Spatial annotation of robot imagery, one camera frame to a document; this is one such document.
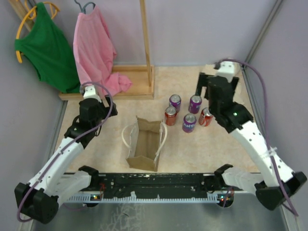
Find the red Coca-Cola can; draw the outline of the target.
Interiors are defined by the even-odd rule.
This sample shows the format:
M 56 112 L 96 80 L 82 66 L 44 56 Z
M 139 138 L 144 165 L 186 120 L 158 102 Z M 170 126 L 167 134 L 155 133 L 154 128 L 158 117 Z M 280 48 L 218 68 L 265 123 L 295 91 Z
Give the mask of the red Coca-Cola can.
M 210 125 L 211 121 L 213 119 L 213 115 L 210 113 L 209 108 L 205 107 L 199 116 L 199 125 L 203 126 L 203 127 L 207 127 Z

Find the purple Fanta can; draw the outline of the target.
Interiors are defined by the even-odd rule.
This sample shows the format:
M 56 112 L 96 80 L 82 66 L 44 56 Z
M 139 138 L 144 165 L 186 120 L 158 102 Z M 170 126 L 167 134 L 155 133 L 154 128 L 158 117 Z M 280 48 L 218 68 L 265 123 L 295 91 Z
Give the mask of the purple Fanta can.
M 197 114 L 200 111 L 201 104 L 202 104 L 201 96 L 193 95 L 190 98 L 190 103 L 189 103 L 188 111 L 191 114 Z

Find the purple soda can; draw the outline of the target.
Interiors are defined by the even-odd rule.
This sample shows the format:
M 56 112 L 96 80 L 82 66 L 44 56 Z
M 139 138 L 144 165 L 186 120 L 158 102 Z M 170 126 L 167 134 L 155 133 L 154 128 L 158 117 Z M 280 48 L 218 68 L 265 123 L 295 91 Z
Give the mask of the purple soda can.
M 183 124 L 182 124 L 182 129 L 186 133 L 191 133 L 193 132 L 194 128 L 196 125 L 196 117 L 194 114 L 187 114 L 183 118 Z
M 181 107 L 181 97 L 177 94 L 171 95 L 169 98 L 169 105 L 175 107 L 177 112 L 179 112 Z

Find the brown canvas bag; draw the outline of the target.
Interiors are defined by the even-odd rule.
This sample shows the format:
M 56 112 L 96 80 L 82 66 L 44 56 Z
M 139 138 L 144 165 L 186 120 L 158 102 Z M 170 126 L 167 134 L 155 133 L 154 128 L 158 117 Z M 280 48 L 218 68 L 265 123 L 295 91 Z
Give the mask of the brown canvas bag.
M 121 138 L 128 148 L 126 161 L 130 168 L 156 172 L 168 129 L 163 121 L 148 121 L 136 117 L 123 128 Z

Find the silver-top can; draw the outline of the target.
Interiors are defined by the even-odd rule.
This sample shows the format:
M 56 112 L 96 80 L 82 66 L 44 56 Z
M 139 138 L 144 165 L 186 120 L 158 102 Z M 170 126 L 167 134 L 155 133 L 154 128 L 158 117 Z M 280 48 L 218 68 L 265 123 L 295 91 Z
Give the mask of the silver-top can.
M 173 106 L 169 106 L 165 109 L 165 123 L 168 126 L 176 124 L 177 120 L 177 109 Z

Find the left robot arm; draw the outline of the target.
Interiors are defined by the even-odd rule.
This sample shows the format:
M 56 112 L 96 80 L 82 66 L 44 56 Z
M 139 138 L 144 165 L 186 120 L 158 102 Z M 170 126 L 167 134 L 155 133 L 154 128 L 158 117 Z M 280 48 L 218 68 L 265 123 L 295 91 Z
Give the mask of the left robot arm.
M 85 97 L 79 103 L 79 115 L 64 134 L 60 146 L 28 183 L 19 183 L 14 189 L 17 203 L 17 220 L 21 223 L 31 220 L 49 223 L 57 214 L 59 207 L 75 193 L 99 188 L 98 170 L 82 166 L 67 180 L 61 177 L 89 143 L 98 136 L 103 124 L 111 116 L 117 115 L 112 97 L 105 97 L 104 106 L 99 96 Z

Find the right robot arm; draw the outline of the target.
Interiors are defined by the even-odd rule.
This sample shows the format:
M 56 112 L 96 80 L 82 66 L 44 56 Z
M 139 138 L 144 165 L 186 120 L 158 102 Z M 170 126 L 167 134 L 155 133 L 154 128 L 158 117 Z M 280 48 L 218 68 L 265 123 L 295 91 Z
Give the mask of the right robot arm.
M 224 191 L 236 187 L 255 195 L 268 210 L 281 206 L 307 181 L 303 172 L 294 172 L 282 161 L 275 148 L 268 148 L 253 116 L 245 106 L 233 101 L 239 78 L 229 82 L 225 77 L 200 73 L 196 95 L 206 88 L 204 98 L 208 100 L 209 111 L 230 135 L 246 150 L 260 174 L 245 172 L 230 164 L 218 168 L 215 185 Z

